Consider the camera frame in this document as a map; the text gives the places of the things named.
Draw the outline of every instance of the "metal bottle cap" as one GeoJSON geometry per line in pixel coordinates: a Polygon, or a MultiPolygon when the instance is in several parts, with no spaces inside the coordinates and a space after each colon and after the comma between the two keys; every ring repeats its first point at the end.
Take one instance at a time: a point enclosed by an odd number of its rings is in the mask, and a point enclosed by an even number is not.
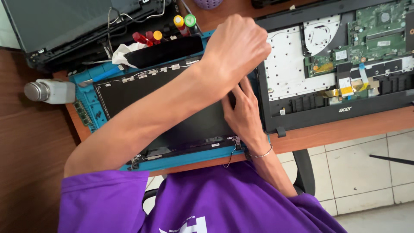
{"type": "Polygon", "coordinates": [[[24,86],[24,94],[29,100],[45,101],[49,98],[49,88],[43,83],[27,83],[24,86]]]}

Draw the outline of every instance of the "t-shirt sleeve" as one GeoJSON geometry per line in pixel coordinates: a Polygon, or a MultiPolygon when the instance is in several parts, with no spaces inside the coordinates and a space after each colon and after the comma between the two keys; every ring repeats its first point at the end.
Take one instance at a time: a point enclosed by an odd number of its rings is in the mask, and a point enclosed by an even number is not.
{"type": "Polygon", "coordinates": [[[141,202],[148,176],[108,170],[63,179],[58,232],[136,233],[145,219],[141,202]]]}
{"type": "Polygon", "coordinates": [[[288,198],[303,214],[305,214],[322,232],[346,233],[347,231],[333,218],[310,194],[300,194],[288,198]]]}

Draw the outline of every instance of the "silver bracelet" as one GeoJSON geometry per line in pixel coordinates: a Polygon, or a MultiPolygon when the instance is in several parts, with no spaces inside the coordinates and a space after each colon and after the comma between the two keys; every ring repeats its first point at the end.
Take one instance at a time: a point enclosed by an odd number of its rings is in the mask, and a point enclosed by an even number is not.
{"type": "Polygon", "coordinates": [[[266,154],[264,154],[264,155],[261,155],[261,156],[254,156],[255,158],[261,158],[261,157],[265,157],[266,155],[268,155],[271,151],[273,150],[273,145],[272,144],[270,144],[270,150],[266,153],[266,154]]]}

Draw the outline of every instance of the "hand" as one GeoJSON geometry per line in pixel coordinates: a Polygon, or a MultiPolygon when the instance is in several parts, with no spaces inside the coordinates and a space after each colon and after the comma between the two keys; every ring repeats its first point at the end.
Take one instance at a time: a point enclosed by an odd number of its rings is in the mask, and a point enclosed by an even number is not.
{"type": "Polygon", "coordinates": [[[240,85],[243,90],[239,85],[232,90],[236,97],[234,110],[227,95],[221,100],[224,118],[230,128],[247,145],[252,155],[264,155],[270,149],[270,145],[262,129],[258,100],[247,77],[240,81],[240,85]]]}
{"type": "Polygon", "coordinates": [[[220,24],[207,43],[200,63],[205,63],[212,85],[210,91],[219,90],[219,99],[250,73],[270,54],[266,42],[267,31],[252,18],[232,15],[220,24]]]}

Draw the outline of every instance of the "purple plastic container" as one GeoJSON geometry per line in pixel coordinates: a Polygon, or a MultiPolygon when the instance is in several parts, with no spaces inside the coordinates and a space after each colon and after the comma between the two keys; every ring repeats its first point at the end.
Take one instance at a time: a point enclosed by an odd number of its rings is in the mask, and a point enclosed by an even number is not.
{"type": "Polygon", "coordinates": [[[198,7],[203,10],[211,10],[216,8],[223,0],[194,0],[198,7]]]}

